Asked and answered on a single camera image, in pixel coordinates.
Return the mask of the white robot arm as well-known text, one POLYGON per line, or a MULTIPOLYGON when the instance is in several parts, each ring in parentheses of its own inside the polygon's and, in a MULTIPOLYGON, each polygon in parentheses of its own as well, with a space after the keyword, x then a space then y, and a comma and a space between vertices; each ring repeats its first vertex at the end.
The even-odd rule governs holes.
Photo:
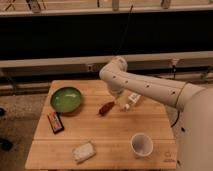
POLYGON ((182 113, 176 171, 213 171, 213 87, 127 72, 127 62, 114 57, 99 72, 113 95, 124 89, 182 113))

